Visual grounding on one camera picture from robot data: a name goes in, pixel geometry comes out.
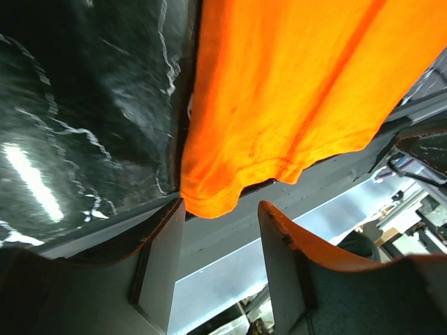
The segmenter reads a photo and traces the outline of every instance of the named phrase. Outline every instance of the orange t-shirt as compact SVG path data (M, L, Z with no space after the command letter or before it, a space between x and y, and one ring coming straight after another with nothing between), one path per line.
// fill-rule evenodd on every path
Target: orange t-shirt
M446 46L446 13L446 0L204 0L188 211L220 216L245 186L365 148Z

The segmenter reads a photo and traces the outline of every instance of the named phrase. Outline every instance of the metal frame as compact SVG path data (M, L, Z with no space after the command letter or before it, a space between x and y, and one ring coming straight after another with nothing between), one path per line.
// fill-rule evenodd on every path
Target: metal frame
M380 160L386 157L390 144L393 145L399 130L422 121L425 118L423 115L431 117L444 110L447 110L447 91L398 107L387 118L385 126L366 149L332 157L311 166L302 173L296 185L274 183L257 189L241 197L238 206L221 218L205 220L193 217L187 220L168 333L187 332L233 305L237 300L256 293L256 290L259 291L266 284L261 244L256 242L260 238L256 208L261 200L272 201L290 218L306 214L369 179ZM159 199L33 250L48 258L76 254L139 224L156 208L177 196L178 194L173 194ZM205 275L214 275L216 278L221 278L218 275L225 273L227 269L237 271L234 270L234 259L237 259L235 253L238 251L241 255L246 255L245 269L251 271L253 276L250 276L244 285L238 286L237 292L227 292L233 294L231 299L227 297L226 301L209 311L194 310L191 301L182 301L182 292L187 288L191 290L191 285L197 285L200 276L204 278ZM235 277L237 284L242 280L246 279ZM222 286L228 283L215 284ZM185 308L192 315L200 317L196 319L190 317L187 320Z

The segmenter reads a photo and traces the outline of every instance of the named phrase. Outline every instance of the black marble surface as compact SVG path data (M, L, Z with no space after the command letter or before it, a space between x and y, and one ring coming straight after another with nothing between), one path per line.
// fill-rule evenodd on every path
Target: black marble surface
M176 190L189 2L0 0L0 245Z

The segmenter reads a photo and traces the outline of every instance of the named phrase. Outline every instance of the machine part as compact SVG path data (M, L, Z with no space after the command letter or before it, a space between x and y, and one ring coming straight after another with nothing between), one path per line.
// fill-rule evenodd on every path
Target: machine part
M418 201L421 201L423 198L427 196L426 190L419 190L410 195L407 199L404 199L400 204L396 206L396 208L393 209L392 212L390 212L383 220L379 222L377 225L378 228L385 227L389 222L394 220L399 214L401 214L403 211L407 210L409 207L413 206Z
M437 173L447 177L446 143L447 118L444 118L403 130L399 134L396 147L400 152L418 159Z
M383 266L336 248L268 202L258 209L278 334L444 334L447 257Z
M398 177L381 184L370 181L377 155L408 125L400 120L393 124L391 128L382 127L366 149L331 157L306 169L296 185L270 182L253 187L232 213L213 221L189 217L184 225L168 334L191 331L267 283L254 210L259 201L273 201L300 225L336 244L387 204L398 190L406 191L413 185ZM417 172L418 168L415 163L410 171ZM145 220L175 196L99 221L33 250L49 258L74 255ZM346 220L339 222L340 215Z
M426 184L429 184L429 185L432 185L432 186L435 186L435 187L443 187L444 186L443 184L440 184L440 183L438 183L435 180L431 180L431 179L425 178L425 177L420 176L418 174L414 174L414 173L410 173L410 172L407 172L407 171L403 171L402 167L397 167L393 163L393 161L395 161L397 159L401 159L403 156L404 156L403 154L395 154L395 155L391 156L390 159L388 159L388 163L387 163L388 167L392 171L394 171L399 177L412 178L412 179L415 179L417 181L421 181L423 183L426 183Z
M141 224L69 259L1 249L2 331L165 334L184 216L183 200L173 200Z
M436 175L432 171L429 171L427 168L422 170L420 174L427 178L431 178L431 179L435 179L435 177L436 177ZM444 206L444 208L447 209L447 190L446 189L440 189L440 188L434 187L429 184L424 184L424 183L421 183L420 186L422 188L424 188L430 194L430 196L433 199L435 199L440 205Z
M413 124L422 122L447 110L447 90L419 98L415 101L396 107L387 121L408 117Z
M270 300L268 285L264 286L264 288L245 307L245 314L251 322L254 322L258 318L256 312L267 300Z

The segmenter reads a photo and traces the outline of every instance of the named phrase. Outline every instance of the wire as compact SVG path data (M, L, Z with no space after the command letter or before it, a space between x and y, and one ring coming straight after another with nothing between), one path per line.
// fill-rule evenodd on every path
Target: wire
M403 160L404 162L401 163L400 161L398 161L398 162L396 163L396 164L397 164L397 167L398 167L399 169L407 168L408 166L410 166L410 165L414 162L414 159L412 159L412 158L401 158L400 160ZM376 175L375 179L388 178L388 177L393 176L394 174L395 174L395 172L393 172L393 171L384 172L384 173L382 173L382 174L378 174L378 175Z
M396 159L402 158L402 157L404 157L403 154L395 154L394 156L391 156L390 159L388 159L388 163L387 163L388 167L392 171L396 172L396 174L399 177L412 178L412 179L421 181L421 182L426 183L426 184L430 184L430 185L438 187L438 188L441 188L441 187L445 186L444 184L439 184L439 183L435 182L434 180L431 180L431 179L428 179L428 178L425 178L425 177L422 177L422 176L418 176L417 174L414 174L414 173L405 172L405 171L401 170L399 167L397 167L393 163L393 161L395 161Z

